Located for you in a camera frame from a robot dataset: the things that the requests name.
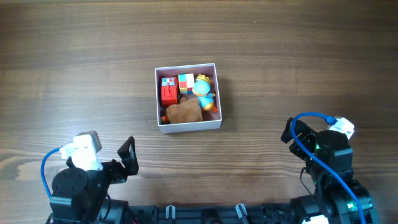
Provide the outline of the brown plush bear toy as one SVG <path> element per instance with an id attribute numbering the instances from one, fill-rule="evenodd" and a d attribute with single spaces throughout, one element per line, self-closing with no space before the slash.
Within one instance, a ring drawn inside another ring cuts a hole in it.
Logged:
<path id="1" fill-rule="evenodd" d="M 203 121 L 198 98 L 182 98 L 179 104 L 170 105 L 160 117 L 164 124 L 194 123 Z"/>

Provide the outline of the multicolour puzzle cube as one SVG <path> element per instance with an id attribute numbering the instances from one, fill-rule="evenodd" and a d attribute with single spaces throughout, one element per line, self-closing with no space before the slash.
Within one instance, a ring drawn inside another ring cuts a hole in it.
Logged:
<path id="1" fill-rule="evenodd" d="M 185 73 L 178 75 L 178 87 L 180 94 L 187 95 L 193 93 L 195 78 L 193 73 Z"/>

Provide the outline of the yellow duck toy blue hat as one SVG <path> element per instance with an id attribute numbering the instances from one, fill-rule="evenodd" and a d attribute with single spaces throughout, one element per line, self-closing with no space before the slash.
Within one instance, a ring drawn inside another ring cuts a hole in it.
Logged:
<path id="1" fill-rule="evenodd" d="M 200 108 L 203 111 L 217 112 L 218 109 L 215 106 L 214 93 L 210 92 L 211 85 L 204 80 L 197 80 L 193 85 L 193 94 L 197 96 L 199 100 Z"/>

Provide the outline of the red toy fire truck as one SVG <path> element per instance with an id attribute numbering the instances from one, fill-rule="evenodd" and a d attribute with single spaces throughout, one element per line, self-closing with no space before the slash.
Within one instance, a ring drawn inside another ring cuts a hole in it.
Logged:
<path id="1" fill-rule="evenodd" d="M 161 79 L 160 100 L 162 106 L 170 106 L 178 103 L 177 77 L 163 77 Z"/>

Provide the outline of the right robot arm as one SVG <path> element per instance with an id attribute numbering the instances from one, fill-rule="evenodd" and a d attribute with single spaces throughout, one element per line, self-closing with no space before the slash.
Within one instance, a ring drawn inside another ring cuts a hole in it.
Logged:
<path id="1" fill-rule="evenodd" d="M 302 169 L 312 178 L 315 190 L 291 201 L 293 223 L 379 223 L 369 191 L 353 178 L 353 149 L 349 139 L 354 124 L 343 117 L 320 114 L 328 127 L 315 131 L 301 121 L 289 118 L 282 142 L 305 162 Z"/>

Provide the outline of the yellow round slice toy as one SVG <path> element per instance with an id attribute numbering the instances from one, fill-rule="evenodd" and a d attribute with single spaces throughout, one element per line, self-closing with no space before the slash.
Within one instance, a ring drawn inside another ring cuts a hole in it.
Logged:
<path id="1" fill-rule="evenodd" d="M 203 74 L 199 74 L 199 75 L 196 77 L 195 81 L 196 81 L 196 82 L 204 81 L 204 82 L 206 82 L 207 84 L 211 85 L 211 80 L 210 80 L 210 78 L 207 77 L 206 75 L 203 75 Z"/>

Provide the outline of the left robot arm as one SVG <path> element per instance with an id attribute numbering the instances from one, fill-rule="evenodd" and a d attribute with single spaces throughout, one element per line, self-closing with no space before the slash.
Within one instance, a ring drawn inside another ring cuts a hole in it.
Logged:
<path id="1" fill-rule="evenodd" d="M 50 197 L 54 223 L 131 223 L 132 212 L 127 201 L 112 199 L 108 194 L 111 184 L 121 184 L 139 170 L 135 141 L 130 136 L 118 149 L 121 161 L 102 162 L 102 170 L 85 171 L 71 159 L 68 168 L 52 181 Z"/>

